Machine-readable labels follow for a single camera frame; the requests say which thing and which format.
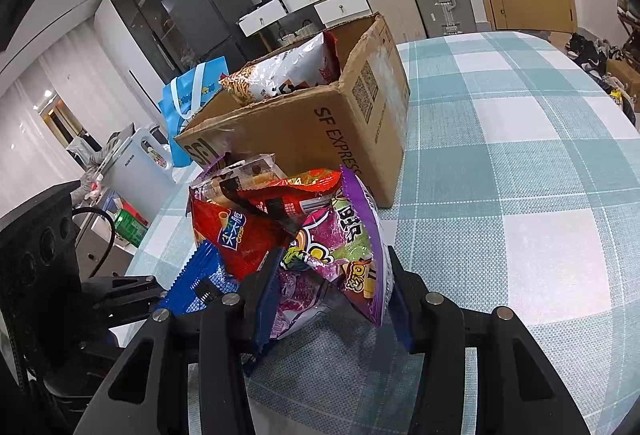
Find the blue snack packet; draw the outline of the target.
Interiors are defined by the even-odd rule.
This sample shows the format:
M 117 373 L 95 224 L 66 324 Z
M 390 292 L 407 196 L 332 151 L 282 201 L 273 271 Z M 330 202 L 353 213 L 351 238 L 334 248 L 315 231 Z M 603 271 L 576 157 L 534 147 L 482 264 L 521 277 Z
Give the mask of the blue snack packet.
M 216 245 L 204 240 L 157 305 L 175 316 L 203 311 L 216 297 L 236 293 L 239 282 L 224 268 Z

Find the red cone snack bag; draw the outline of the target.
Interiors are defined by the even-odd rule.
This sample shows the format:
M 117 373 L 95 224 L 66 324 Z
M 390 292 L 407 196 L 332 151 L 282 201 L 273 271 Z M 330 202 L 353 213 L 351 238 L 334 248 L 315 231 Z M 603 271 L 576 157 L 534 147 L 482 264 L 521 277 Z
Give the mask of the red cone snack bag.
M 209 241 L 219 251 L 224 270 L 237 281 L 256 273 L 262 260 L 292 237 L 271 218 L 190 198 L 195 242 Z

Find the large purple snack bag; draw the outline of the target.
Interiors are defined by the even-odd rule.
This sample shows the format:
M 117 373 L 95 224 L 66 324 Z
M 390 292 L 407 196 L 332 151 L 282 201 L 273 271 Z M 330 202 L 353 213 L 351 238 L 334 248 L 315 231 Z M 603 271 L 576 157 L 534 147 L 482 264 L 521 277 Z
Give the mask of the large purple snack bag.
M 281 267 L 313 270 L 372 325 L 383 325 L 394 288 L 392 262 L 378 207 L 352 170 L 340 169 L 330 203 L 307 216 Z

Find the red orange snack bag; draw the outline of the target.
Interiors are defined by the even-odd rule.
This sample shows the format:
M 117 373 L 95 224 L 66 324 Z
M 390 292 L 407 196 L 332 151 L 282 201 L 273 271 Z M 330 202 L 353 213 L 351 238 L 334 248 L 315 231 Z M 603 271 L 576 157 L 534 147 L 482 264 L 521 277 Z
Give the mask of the red orange snack bag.
M 309 214 L 327 207 L 340 187 L 340 171 L 313 169 L 262 187 L 239 190 L 238 196 L 270 218 L 302 224 Z

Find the silver noodle snack bag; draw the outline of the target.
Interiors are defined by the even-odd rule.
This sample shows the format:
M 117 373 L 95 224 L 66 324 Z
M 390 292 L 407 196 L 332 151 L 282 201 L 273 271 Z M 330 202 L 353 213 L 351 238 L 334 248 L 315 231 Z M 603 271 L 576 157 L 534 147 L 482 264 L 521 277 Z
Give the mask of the silver noodle snack bag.
M 340 77 L 336 39 L 323 31 L 312 39 L 220 78 L 220 86 L 246 106 Z

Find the clear cake pastry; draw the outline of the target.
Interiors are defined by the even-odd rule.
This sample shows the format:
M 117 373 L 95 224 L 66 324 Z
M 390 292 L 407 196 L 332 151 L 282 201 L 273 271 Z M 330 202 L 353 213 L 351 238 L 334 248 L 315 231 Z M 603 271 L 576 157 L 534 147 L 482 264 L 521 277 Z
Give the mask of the clear cake pastry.
M 192 199 L 236 208 L 238 205 L 231 196 L 240 190 L 264 187 L 285 177 L 273 154 L 260 154 L 235 162 L 225 155 L 206 166 L 191 183 L 189 192 Z

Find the white appliance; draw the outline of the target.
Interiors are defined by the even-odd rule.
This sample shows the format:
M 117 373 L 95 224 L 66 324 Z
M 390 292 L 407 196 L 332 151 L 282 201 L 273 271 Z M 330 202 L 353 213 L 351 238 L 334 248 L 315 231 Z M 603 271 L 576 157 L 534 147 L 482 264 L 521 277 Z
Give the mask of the white appliance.
M 171 154 L 148 129 L 122 130 L 100 164 L 103 184 L 152 223 L 176 188 Z

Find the checked teal tablecloth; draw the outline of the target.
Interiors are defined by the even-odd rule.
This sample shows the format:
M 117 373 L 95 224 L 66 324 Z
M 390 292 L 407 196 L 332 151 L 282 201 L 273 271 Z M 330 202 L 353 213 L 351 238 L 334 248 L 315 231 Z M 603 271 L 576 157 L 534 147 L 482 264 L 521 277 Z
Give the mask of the checked teal tablecloth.
M 460 307 L 515 311 L 593 434 L 639 397 L 639 133 L 570 58 L 520 32 L 398 45 L 407 145 L 386 242 Z M 186 184 L 127 275 L 168 288 L 191 256 Z M 246 381 L 256 433 L 405 434 L 422 357 L 340 293 Z

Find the blue Doraemon tote bag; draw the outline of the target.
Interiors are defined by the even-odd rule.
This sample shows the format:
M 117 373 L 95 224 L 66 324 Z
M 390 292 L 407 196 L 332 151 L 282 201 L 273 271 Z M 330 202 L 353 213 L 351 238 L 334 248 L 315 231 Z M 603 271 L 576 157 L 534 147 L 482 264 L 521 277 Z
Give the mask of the blue Doraemon tote bag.
M 192 160 L 176 142 L 176 136 L 209 99 L 219 91 L 219 79 L 229 73 L 227 60 L 220 56 L 201 62 L 163 87 L 160 111 L 165 119 L 172 163 L 185 168 Z

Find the small cardboard box on floor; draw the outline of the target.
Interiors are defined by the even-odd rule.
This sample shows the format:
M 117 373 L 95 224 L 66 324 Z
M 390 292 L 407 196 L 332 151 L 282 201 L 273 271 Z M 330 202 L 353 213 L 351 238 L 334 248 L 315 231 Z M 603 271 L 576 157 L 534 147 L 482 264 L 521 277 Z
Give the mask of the small cardboard box on floor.
M 608 73 L 611 73 L 625 85 L 625 91 L 634 103 L 634 111 L 638 112 L 640 109 L 640 74 L 625 60 L 609 59 L 606 69 Z

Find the SF Express cardboard box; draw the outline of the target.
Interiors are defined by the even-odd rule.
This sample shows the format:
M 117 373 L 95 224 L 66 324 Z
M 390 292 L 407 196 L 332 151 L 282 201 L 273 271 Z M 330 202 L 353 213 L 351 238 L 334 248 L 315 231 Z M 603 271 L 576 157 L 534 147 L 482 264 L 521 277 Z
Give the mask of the SF Express cardboard box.
M 209 166 L 274 155 L 285 174 L 346 166 L 382 209 L 392 206 L 406 146 L 410 88 L 384 17 L 374 14 L 326 30 L 340 77 L 241 107 L 217 94 L 177 135 L 177 144 Z

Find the dark grey refrigerator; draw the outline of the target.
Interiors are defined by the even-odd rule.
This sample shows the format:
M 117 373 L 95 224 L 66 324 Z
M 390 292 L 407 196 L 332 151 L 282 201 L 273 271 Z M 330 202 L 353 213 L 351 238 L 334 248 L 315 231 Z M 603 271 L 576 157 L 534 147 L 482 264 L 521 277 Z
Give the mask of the dark grey refrigerator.
M 222 57 L 235 72 L 267 54 L 260 37 L 247 36 L 239 26 L 252 0 L 163 0 L 163 6 L 197 62 Z

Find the white drawer desk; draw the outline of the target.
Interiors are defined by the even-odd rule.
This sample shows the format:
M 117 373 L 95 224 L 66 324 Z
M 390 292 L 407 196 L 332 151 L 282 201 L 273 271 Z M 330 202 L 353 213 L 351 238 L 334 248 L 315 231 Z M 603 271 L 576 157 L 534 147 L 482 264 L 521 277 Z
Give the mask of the white drawer desk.
M 311 7 L 323 25 L 333 27 L 372 14 L 367 0 L 271 0 L 238 21 L 246 36 L 262 31 L 270 25 Z

